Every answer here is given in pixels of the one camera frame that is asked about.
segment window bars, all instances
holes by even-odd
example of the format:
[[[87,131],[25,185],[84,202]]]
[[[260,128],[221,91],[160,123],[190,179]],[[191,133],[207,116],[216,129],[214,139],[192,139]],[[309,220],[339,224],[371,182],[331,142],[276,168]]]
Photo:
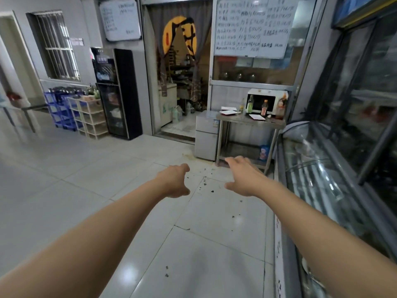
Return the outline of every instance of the window bars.
[[[80,81],[79,70],[62,11],[35,13],[54,78]]]

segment mini fridge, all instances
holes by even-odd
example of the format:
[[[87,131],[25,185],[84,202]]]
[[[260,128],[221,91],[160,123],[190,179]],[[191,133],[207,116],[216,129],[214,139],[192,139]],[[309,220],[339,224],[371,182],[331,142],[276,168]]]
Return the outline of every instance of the mini fridge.
[[[109,134],[132,140],[143,134],[131,50],[91,48]]]
[[[216,111],[203,111],[196,116],[195,157],[215,161],[219,134]]]

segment white microwave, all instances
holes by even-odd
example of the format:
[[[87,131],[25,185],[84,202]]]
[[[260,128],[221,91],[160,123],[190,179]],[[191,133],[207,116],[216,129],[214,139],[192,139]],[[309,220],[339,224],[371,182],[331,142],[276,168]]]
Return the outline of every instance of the white microwave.
[[[268,110],[266,114],[275,115],[275,110],[277,103],[283,96],[288,98],[288,91],[284,90],[267,90],[267,89],[250,89],[248,91],[247,101],[245,104],[245,109],[248,108],[248,100],[250,96],[254,96],[254,106],[252,107],[253,113],[260,113],[262,111],[262,105],[265,100],[268,101]]]

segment stainless steel table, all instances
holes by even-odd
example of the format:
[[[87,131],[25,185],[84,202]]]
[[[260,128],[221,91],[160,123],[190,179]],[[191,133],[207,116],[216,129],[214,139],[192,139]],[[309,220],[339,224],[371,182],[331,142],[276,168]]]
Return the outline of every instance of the stainless steel table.
[[[286,126],[285,120],[266,118],[265,121],[260,121],[260,120],[253,120],[247,114],[226,116],[220,113],[216,115],[216,119],[220,120],[218,148],[216,151],[216,164],[219,164],[219,160],[225,160],[225,158],[227,157],[244,156],[249,158],[252,164],[255,165],[256,167],[264,169],[264,174],[267,174],[271,162],[271,157],[273,155],[274,146],[277,141],[278,133]],[[222,134],[225,123],[226,123],[226,138],[225,138],[225,144],[224,146],[222,146]],[[262,161],[258,160],[260,154],[260,149],[258,146],[229,142],[229,131],[230,131],[231,123],[253,125],[259,127],[271,127],[272,129],[274,129],[274,135],[271,141],[270,151],[265,165]]]
[[[41,108],[46,108],[47,104],[45,102],[31,102],[29,106],[22,106],[22,107],[15,107],[9,104],[6,104],[5,102],[0,103],[0,108],[3,108],[4,112],[6,113],[8,120],[12,124],[12,126],[15,126],[14,121],[11,118],[10,112],[8,110],[20,110],[24,113],[27,122],[29,123],[30,129],[32,130],[33,133],[36,133],[35,127],[33,126],[32,120],[30,119],[29,113],[27,112],[28,110],[37,110]]]

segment whiteboard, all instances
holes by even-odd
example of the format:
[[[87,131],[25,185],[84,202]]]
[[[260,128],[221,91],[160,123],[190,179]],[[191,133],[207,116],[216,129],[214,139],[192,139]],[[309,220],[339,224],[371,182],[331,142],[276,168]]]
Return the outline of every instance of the whiteboard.
[[[218,1],[214,54],[283,58],[298,1]]]
[[[101,3],[99,9],[108,41],[142,38],[136,0],[108,1]]]

